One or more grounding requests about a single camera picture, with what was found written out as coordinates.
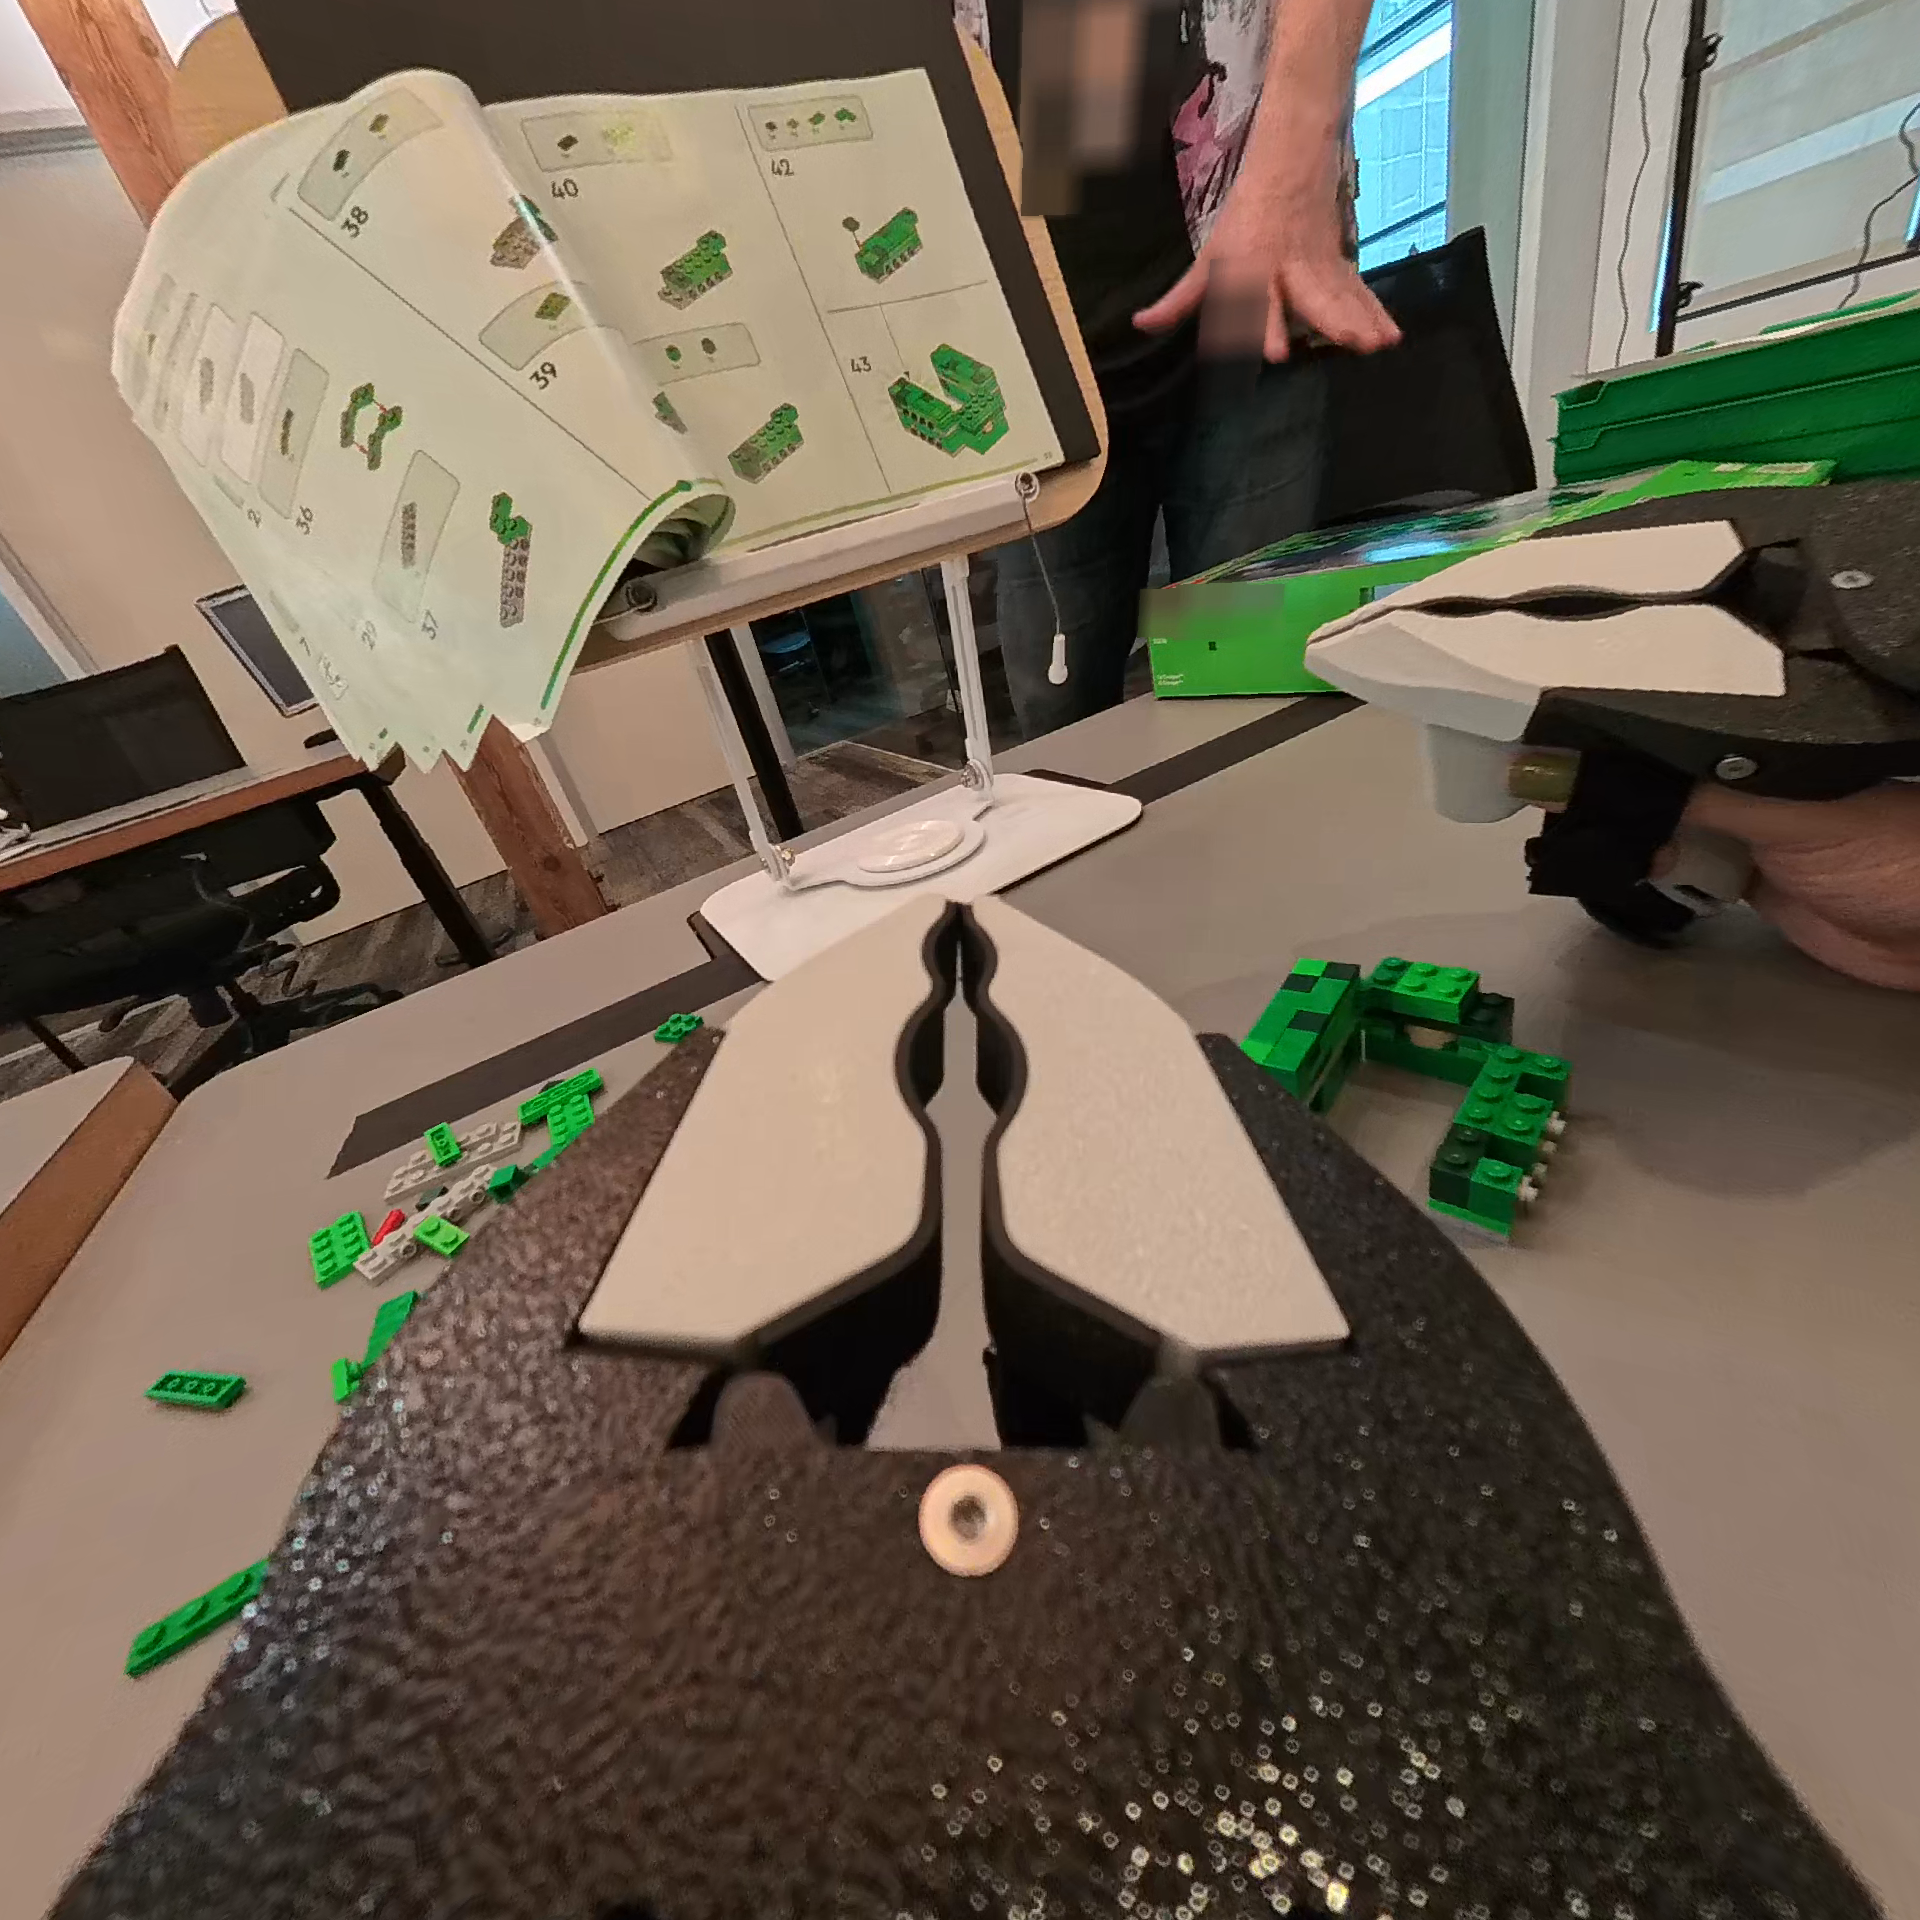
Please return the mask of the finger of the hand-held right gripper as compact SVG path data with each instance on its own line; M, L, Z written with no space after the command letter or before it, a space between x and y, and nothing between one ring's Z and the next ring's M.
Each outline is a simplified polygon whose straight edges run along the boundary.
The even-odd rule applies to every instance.
M1461 824L1520 810L1507 768L1549 689L1785 694L1783 650L1733 613L1693 604L1549 614L1391 598L1312 634L1305 665L1421 727L1431 805Z
M1352 622L1451 604L1684 604L1707 597L1737 574L1746 553L1746 542L1725 519L1611 530L1585 521L1562 537L1500 543L1445 566L1359 607Z

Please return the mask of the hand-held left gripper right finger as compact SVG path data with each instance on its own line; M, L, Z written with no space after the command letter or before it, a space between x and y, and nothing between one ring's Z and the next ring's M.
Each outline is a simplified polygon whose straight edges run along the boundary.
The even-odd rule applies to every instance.
M1136 975L1001 901L967 909L980 1296L1000 1440L1220 1444L1220 1368L1352 1322L1200 1040Z

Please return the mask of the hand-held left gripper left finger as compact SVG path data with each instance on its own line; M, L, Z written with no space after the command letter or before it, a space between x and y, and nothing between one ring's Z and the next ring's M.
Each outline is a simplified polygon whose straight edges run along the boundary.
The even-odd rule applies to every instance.
M581 1316L585 1346L778 1375L861 1448L941 1308L961 916L916 896L729 1021Z

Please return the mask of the green brick u-shaped model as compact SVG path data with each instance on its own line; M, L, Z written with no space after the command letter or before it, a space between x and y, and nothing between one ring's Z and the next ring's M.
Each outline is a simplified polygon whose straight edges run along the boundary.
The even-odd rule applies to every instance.
M1300 956L1240 1049L1320 1114L1363 1064L1451 1087L1424 1205L1485 1241L1516 1238L1567 1140L1570 1062L1519 1044L1516 1001L1471 967Z

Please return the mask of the grey desk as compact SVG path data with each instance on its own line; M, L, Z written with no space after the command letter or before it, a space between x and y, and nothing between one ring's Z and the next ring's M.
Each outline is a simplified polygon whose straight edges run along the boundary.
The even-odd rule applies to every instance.
M1915 1916L1915 997L1729 914L1656 953L1529 897L1529 822L1451 824L1394 712L1133 702L1012 757L1143 797L1015 893L1200 1028L1296 956L1480 969L1572 1062L1570 1140L1472 1257L1609 1453L1719 1679L1889 1916ZM4 1357L4 1916L45 1916L226 1639L132 1633L267 1551L376 1292L304 1238L434 1118L659 1064L642 1013L733 1010L689 879L195 1092ZM229 1409L145 1398L247 1378Z

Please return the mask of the background office desk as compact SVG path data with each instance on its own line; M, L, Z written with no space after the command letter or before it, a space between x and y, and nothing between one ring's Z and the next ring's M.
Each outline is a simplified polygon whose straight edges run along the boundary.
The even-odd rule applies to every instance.
M365 765L337 737L316 736L297 765L272 772L243 765L235 772L79 816L71 822L13 832L4 842L2 893L12 896L111 856L156 847L281 801L359 794L460 961L469 969L484 967L496 957L501 938L483 930L439 854L396 800L393 784L402 768L400 750Z

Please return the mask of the wood edged adjacent desk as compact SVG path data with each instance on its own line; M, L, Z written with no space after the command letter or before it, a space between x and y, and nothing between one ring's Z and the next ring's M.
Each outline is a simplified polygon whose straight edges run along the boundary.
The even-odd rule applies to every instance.
M111 1061L2 1103L2 1352L146 1156L177 1098Z

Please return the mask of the person's right hand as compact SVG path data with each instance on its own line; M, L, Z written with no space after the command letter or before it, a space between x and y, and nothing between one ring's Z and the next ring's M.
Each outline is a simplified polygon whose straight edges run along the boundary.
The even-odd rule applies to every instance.
M1917 786L1767 800L1700 784L1683 832L1719 832L1754 863L1745 897L1792 949L1841 975L1917 989Z

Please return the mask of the stacked green plastic bins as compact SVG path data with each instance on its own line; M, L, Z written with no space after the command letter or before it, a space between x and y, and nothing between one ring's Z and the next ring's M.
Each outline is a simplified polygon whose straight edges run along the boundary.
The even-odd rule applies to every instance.
M1592 374L1555 404L1562 485L1674 461L1915 477L1917 293Z

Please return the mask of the scattered loose toy bricks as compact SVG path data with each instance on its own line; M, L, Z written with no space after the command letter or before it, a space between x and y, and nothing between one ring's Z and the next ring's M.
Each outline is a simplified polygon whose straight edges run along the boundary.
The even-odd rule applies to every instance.
M487 1431L672 1425L696 1362L597 1350L581 1320L725 1034L672 1017L660 1064L620 1101L578 1069L506 1119L441 1125L378 1205L314 1236L319 1277L397 1285L365 1348L331 1362L333 1446L469 1414Z

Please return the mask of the green toy brick box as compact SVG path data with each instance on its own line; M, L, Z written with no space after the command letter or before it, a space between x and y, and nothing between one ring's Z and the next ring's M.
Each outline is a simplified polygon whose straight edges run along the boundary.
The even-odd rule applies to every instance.
M1828 485L1835 458L1684 458L1514 495L1435 493L1289 535L1187 580L1147 590L1139 634L1162 700L1325 692L1309 634L1482 551L1647 501Z

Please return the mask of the black tripod pole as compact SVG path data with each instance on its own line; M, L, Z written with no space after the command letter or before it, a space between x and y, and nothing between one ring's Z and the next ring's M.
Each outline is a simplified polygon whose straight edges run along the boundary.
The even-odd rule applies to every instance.
M1700 92L1705 76L1716 60L1719 46L1722 36L1711 29L1711 2L1688 2L1688 29L1683 39L1677 103L1672 136L1672 183L1666 196L1660 273L1656 279L1651 356L1658 361L1674 354L1677 322L1697 288L1697 280L1688 279L1684 271L1690 207L1697 181Z

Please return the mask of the long green flat plate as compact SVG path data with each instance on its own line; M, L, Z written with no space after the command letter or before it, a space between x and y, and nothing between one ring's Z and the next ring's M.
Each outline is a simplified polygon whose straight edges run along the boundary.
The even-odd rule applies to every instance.
M272 1561L267 1557L226 1575L202 1594L178 1605L175 1612L141 1624L124 1663L129 1678L140 1678L170 1663L188 1648L207 1641L217 1630L235 1623L263 1592Z

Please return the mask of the black computer monitor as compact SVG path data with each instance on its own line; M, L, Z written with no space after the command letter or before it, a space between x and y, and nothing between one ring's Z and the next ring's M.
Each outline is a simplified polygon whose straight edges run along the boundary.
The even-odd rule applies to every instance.
M2 702L9 824L55 828L244 768L180 646Z

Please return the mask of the brick instruction booklet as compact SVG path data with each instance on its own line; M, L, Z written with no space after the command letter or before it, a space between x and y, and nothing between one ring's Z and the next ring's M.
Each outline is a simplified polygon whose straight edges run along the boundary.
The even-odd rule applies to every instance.
M916 69L372 79L180 181L113 377L372 765L547 730L631 570L1067 461Z

